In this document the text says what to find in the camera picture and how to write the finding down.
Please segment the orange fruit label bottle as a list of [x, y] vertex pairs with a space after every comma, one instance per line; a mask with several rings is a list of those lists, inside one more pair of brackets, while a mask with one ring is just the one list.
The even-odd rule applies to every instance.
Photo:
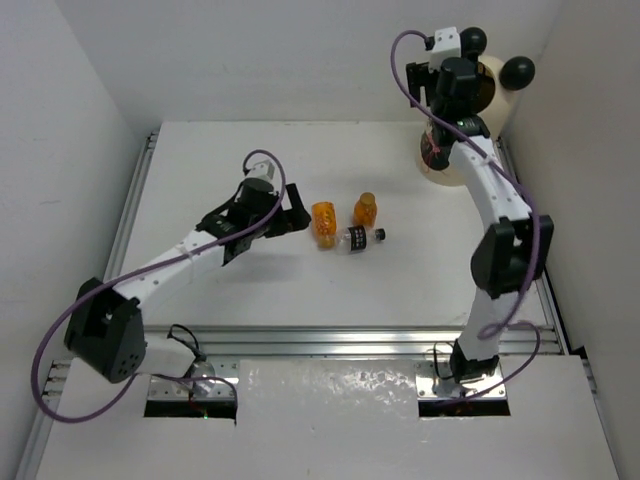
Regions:
[[332, 249], [335, 245], [337, 220], [334, 204], [318, 202], [312, 205], [312, 232], [321, 249]]

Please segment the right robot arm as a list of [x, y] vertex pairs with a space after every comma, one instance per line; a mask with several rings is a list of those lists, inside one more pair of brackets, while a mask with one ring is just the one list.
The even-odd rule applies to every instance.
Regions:
[[471, 313], [449, 359], [452, 380], [462, 383], [494, 373], [500, 336], [542, 273], [554, 224], [532, 208], [498, 162], [475, 107], [482, 85], [477, 64], [451, 57], [437, 68], [409, 63], [405, 71], [411, 102], [430, 109], [428, 165], [452, 167], [462, 176], [484, 229], [470, 263], [476, 286]]

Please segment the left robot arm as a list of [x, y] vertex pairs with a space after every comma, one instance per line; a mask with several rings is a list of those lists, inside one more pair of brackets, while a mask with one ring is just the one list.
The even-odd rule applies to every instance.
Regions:
[[311, 217], [295, 184], [275, 193], [245, 180], [235, 198], [207, 215], [146, 266], [103, 283], [86, 281], [70, 316], [66, 348], [112, 384], [136, 374], [186, 377], [204, 355], [175, 338], [148, 335], [144, 323], [171, 296], [226, 266], [260, 238], [306, 229]]

